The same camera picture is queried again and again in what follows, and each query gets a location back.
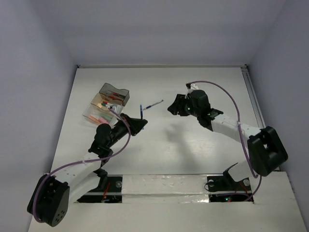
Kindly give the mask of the green highlighter marker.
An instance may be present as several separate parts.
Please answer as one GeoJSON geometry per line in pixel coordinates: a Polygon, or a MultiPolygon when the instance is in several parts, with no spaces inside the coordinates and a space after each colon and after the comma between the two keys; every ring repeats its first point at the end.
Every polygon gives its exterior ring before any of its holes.
{"type": "Polygon", "coordinates": [[[113,118],[113,116],[111,115],[107,115],[107,114],[100,114],[100,117],[106,119],[106,120],[111,120],[113,118]]]}

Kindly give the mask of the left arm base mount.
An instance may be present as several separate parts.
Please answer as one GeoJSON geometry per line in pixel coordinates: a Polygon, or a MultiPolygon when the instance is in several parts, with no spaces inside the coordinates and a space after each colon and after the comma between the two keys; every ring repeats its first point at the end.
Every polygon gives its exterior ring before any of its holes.
{"type": "Polygon", "coordinates": [[[99,177],[98,186],[77,200],[78,203],[121,203],[122,202],[122,175],[108,175],[99,169],[94,171],[99,177]]]}

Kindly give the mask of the blue gel pen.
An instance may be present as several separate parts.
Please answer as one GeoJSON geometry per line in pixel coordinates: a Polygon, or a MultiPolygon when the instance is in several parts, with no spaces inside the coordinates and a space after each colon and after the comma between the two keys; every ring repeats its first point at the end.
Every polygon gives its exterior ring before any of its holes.
{"type": "Polygon", "coordinates": [[[140,104],[140,119],[143,120],[143,108],[142,108],[142,104],[140,104]]]}

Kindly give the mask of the orange highlighter marker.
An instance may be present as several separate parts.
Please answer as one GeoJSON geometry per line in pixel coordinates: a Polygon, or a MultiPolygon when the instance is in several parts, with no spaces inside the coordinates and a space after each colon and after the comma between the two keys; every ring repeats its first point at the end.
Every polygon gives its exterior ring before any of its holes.
{"type": "Polygon", "coordinates": [[[88,118],[95,123],[100,123],[100,121],[97,118],[95,118],[94,116],[88,116],[88,118]]]}

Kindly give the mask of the pink highlighter marker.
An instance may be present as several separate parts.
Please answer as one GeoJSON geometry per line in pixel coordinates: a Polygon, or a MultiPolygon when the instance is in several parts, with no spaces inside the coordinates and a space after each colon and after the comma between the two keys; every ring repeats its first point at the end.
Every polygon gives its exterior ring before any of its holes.
{"type": "Polygon", "coordinates": [[[98,119],[98,121],[99,121],[100,123],[109,124],[109,121],[106,120],[106,119],[103,118],[103,117],[100,117],[100,118],[98,119]]]}

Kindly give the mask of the red gel pen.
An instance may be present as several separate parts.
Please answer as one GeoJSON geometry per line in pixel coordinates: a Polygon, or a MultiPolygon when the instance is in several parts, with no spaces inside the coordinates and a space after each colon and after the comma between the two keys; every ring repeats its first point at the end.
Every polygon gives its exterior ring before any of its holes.
{"type": "Polygon", "coordinates": [[[122,98],[118,98],[117,96],[107,96],[107,97],[112,100],[123,101],[122,98]]]}

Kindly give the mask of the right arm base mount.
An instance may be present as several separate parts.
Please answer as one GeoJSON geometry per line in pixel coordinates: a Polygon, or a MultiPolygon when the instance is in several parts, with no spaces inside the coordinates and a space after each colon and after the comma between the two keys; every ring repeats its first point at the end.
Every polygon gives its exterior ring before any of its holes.
{"type": "Polygon", "coordinates": [[[211,203],[253,202],[249,178],[234,181],[228,173],[233,166],[235,164],[227,168],[222,175],[207,176],[204,189],[209,193],[211,203]]]}

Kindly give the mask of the long red pen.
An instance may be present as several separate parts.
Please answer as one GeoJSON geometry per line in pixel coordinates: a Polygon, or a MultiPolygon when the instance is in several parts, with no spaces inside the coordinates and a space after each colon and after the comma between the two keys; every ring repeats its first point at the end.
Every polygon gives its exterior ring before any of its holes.
{"type": "Polygon", "coordinates": [[[119,94],[119,93],[116,93],[116,92],[112,92],[110,91],[110,94],[114,95],[114,96],[118,96],[118,97],[125,97],[124,95],[122,94],[119,94]]]}

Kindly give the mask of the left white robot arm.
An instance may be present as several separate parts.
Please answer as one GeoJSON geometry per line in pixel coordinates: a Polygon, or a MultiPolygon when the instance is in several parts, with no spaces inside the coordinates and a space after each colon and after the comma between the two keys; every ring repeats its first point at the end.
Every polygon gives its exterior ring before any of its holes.
{"type": "Polygon", "coordinates": [[[76,162],[65,164],[38,181],[27,206],[38,223],[57,226],[67,213],[71,203],[77,201],[90,190],[106,188],[107,172],[102,166],[114,156],[111,147],[125,135],[137,135],[148,123],[146,119],[131,118],[121,113],[117,123],[100,124],[88,152],[76,162]]]}

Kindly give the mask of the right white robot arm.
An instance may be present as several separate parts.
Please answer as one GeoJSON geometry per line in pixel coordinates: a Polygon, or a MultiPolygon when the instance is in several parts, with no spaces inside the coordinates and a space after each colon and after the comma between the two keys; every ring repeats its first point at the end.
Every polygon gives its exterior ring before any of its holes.
{"type": "Polygon", "coordinates": [[[226,189],[234,189],[241,180],[250,176],[266,177],[288,160],[288,154],[273,127],[257,128],[232,119],[212,108],[203,90],[177,94],[168,111],[173,115],[194,116],[202,127],[242,145],[245,161],[227,169],[222,178],[226,189]]]}

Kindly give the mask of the blue ballpoint pen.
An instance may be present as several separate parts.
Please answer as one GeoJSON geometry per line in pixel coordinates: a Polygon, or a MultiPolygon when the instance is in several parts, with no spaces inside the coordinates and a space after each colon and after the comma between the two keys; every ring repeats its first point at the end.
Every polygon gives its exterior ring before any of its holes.
{"type": "Polygon", "coordinates": [[[153,104],[151,104],[151,105],[148,105],[148,106],[144,107],[144,108],[142,109],[142,111],[145,111],[145,110],[147,110],[147,109],[150,109],[150,108],[152,108],[152,107],[154,107],[154,106],[156,106],[156,105],[162,103],[163,101],[164,101],[164,100],[160,100],[160,101],[158,101],[158,102],[156,102],[156,103],[153,103],[153,104]]]}

